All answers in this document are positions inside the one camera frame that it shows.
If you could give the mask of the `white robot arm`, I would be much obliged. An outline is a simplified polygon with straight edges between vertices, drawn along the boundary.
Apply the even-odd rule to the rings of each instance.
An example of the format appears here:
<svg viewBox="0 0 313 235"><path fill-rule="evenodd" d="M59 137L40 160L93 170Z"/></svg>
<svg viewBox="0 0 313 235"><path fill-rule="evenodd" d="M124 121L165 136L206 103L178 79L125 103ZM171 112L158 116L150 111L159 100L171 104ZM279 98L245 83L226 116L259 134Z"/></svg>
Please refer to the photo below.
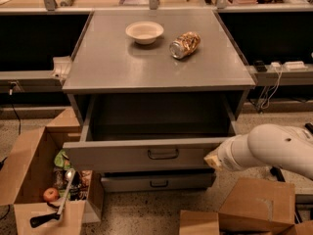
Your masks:
<svg viewBox="0 0 313 235"><path fill-rule="evenodd" d="M216 170L269 165L313 179L313 135L305 128L261 124L228 138L204 160Z"/></svg>

